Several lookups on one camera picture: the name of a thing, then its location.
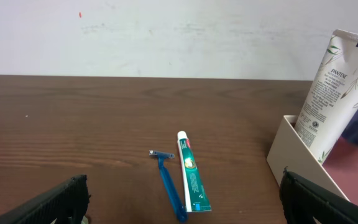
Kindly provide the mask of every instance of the wooden table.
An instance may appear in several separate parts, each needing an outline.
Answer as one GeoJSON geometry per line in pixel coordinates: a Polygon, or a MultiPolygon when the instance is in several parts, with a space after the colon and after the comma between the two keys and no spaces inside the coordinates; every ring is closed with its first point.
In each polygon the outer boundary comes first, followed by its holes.
{"type": "MultiPolygon", "coordinates": [[[[266,162],[311,82],[0,76],[0,214],[88,175],[92,223],[175,223],[157,161],[188,133],[213,211],[188,223],[285,223],[266,162]]],[[[178,157],[165,163],[183,200],[178,157]]]]}

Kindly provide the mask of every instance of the toothpaste cap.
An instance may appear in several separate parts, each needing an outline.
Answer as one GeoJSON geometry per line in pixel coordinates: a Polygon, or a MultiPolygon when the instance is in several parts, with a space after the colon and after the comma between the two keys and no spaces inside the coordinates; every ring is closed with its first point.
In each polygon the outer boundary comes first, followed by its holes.
{"type": "Polygon", "coordinates": [[[184,132],[184,131],[179,131],[178,132],[178,140],[180,140],[180,139],[186,139],[187,138],[187,135],[186,135],[186,132],[184,132]]]}

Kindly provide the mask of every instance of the wall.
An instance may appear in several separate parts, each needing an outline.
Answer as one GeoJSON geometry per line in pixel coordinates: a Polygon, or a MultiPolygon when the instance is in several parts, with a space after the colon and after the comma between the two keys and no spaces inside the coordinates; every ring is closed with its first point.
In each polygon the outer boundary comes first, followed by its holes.
{"type": "Polygon", "coordinates": [[[0,0],[0,74],[312,80],[334,29],[358,1],[0,0]]]}

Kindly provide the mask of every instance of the toothpaste tube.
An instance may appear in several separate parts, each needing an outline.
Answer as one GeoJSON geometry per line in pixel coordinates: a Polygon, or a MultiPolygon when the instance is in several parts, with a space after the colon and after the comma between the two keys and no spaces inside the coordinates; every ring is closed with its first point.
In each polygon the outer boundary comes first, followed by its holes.
{"type": "Polygon", "coordinates": [[[211,211],[211,205],[205,194],[204,186],[191,151],[189,139],[184,131],[178,133],[178,147],[183,174],[183,185],[185,188],[186,211],[211,211]]]}

